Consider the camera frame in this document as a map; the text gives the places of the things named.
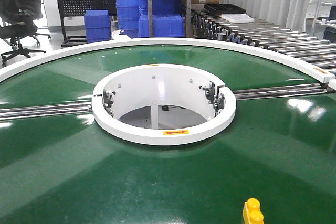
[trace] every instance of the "black office chair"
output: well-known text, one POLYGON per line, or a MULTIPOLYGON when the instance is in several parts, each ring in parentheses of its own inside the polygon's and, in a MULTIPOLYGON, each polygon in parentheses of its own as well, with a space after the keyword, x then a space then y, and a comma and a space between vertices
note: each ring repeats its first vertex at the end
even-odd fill
POLYGON ((0 0, 0 17, 12 25, 0 27, 0 38, 10 39, 13 51, 1 54, 3 64, 17 55, 30 58, 30 52, 45 52, 23 48, 20 40, 36 34, 33 20, 42 18, 41 0, 0 0))

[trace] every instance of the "stacked blue bins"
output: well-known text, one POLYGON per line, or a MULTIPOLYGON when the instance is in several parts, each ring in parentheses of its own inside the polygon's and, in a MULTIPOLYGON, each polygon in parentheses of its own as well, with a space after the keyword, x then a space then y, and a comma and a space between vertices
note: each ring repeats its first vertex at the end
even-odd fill
MULTIPOLYGON (((154 37, 184 37, 183 19, 180 15, 153 15, 154 37)), ((148 15, 140 16, 139 38, 149 37, 148 15)))
POLYGON ((111 21, 107 10, 87 10, 84 22, 88 43, 111 40, 111 21))
POLYGON ((117 0, 120 30, 139 30, 139 0, 117 0))
MULTIPOLYGON (((175 0, 153 0, 154 15, 171 15, 175 11, 175 0)), ((148 0, 140 0, 140 15, 148 14, 148 0)))
MULTIPOLYGON (((149 37, 148 0, 140 0, 139 37, 149 37)), ((153 36, 184 37, 181 0, 153 0, 153 36)))

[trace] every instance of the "white outer rim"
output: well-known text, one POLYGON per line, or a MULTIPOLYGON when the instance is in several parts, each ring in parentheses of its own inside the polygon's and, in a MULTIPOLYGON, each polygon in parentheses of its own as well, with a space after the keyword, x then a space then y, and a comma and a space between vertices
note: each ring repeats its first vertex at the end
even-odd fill
POLYGON ((329 87, 336 90, 336 80, 329 81, 329 87))
POLYGON ((143 46, 143 45, 185 45, 185 46, 199 46, 210 47, 217 49, 226 49, 236 52, 242 52, 253 56, 269 59, 288 67, 299 70, 322 83, 328 83, 330 80, 336 78, 335 75, 326 72, 310 63, 296 59, 291 56, 283 55, 278 52, 265 50, 257 47, 251 47, 246 45, 235 44, 231 42, 213 41, 205 39, 187 39, 187 38, 143 38, 132 39, 130 41, 104 41, 91 43, 81 46, 75 46, 66 49, 56 50, 47 54, 40 54, 29 59, 25 59, 0 69, 0 82, 14 76, 20 72, 23 72, 32 67, 44 64, 60 58, 72 56, 89 51, 127 47, 127 46, 143 46))

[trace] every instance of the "black tray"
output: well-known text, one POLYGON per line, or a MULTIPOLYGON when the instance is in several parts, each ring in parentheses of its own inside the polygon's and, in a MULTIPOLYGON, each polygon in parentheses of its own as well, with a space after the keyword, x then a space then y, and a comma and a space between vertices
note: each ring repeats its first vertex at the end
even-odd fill
POLYGON ((246 12, 245 9, 242 9, 238 6, 231 4, 206 4, 204 8, 215 15, 221 14, 244 14, 246 12))

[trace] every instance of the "metal bracket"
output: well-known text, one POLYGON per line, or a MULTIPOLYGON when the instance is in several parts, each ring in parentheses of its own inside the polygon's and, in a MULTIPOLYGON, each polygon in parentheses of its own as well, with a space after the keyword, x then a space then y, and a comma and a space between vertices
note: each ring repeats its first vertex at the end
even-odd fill
POLYGON ((202 88, 204 90, 205 97, 209 100, 209 104, 213 104, 215 100, 215 84, 211 81, 209 83, 209 87, 204 86, 202 88))
POLYGON ((108 92, 106 90, 103 90, 103 105, 107 113, 111 115, 111 117, 114 116, 114 113, 112 111, 112 104, 114 104, 114 99, 113 96, 116 93, 113 92, 108 92))
POLYGON ((222 93, 218 95, 218 98, 214 101, 215 116, 219 115, 225 105, 225 97, 222 93))

